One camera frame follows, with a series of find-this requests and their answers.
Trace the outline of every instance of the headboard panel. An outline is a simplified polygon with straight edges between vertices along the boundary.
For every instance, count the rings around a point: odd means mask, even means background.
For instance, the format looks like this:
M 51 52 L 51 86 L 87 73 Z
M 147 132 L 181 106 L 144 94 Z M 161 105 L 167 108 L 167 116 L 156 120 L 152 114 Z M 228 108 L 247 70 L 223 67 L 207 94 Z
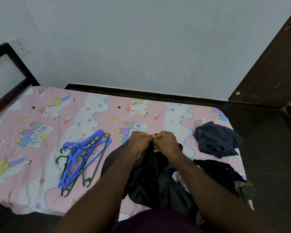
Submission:
M 8 43 L 3 43 L 0 45 L 0 57 L 5 54 L 12 60 L 20 72 L 25 76 L 25 79 L 13 89 L 11 89 L 8 93 L 6 93 L 2 98 L 0 98 L 0 111 L 9 105 L 15 98 L 17 98 L 28 86 L 40 86 L 38 81 Z

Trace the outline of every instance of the electrical outlet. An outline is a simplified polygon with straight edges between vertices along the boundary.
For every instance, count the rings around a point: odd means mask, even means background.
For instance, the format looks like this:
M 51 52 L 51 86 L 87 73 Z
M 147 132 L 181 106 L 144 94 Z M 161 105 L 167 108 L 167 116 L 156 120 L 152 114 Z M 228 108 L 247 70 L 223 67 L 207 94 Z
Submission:
M 29 53 L 29 50 L 24 46 L 19 38 L 12 40 L 10 45 L 20 58 Z

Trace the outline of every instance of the door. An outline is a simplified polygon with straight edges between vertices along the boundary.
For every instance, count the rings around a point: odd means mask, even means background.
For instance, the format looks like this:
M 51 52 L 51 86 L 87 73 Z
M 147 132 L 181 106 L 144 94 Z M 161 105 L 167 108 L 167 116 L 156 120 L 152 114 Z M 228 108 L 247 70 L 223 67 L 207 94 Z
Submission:
M 291 102 L 291 17 L 229 101 L 275 107 L 285 107 Z

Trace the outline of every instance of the mattress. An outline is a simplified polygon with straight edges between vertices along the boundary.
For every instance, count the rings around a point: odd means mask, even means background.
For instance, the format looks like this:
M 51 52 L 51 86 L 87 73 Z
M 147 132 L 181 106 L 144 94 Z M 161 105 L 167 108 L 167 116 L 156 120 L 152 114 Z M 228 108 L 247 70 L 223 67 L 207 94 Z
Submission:
M 79 177 L 70 194 L 61 196 L 58 183 L 65 159 L 59 159 L 59 164 L 56 159 L 62 155 L 65 142 L 85 140 L 99 129 L 110 133 L 112 143 L 91 186 L 99 180 L 108 154 L 136 130 L 173 132 L 190 159 L 217 159 L 201 153 L 193 137 L 194 129 L 209 121 L 232 128 L 225 115 L 212 107 L 30 87 L 0 113 L 0 204 L 17 214 L 64 215 L 89 188 Z M 102 148 L 99 145 L 93 153 Z M 240 155 L 220 161 L 229 163 L 246 179 Z M 97 162 L 86 169 L 85 177 L 92 176 Z M 122 200 L 120 220 L 146 209 L 127 196 Z

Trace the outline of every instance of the dark tile floor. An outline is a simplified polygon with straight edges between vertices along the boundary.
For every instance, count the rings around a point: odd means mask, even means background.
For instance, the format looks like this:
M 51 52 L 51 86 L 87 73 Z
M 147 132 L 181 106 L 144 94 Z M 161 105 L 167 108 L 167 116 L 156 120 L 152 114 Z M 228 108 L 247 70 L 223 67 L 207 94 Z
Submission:
M 149 99 L 180 102 L 174 98 Z M 282 110 L 206 104 L 204 101 L 181 103 L 223 110 L 235 131 L 244 138 L 240 151 L 248 180 L 258 192 L 253 201 L 256 213 L 276 232 L 291 233 L 291 119 L 287 114 Z M 60 219 L 40 213 L 14 215 L 0 206 L 0 233 L 51 232 Z

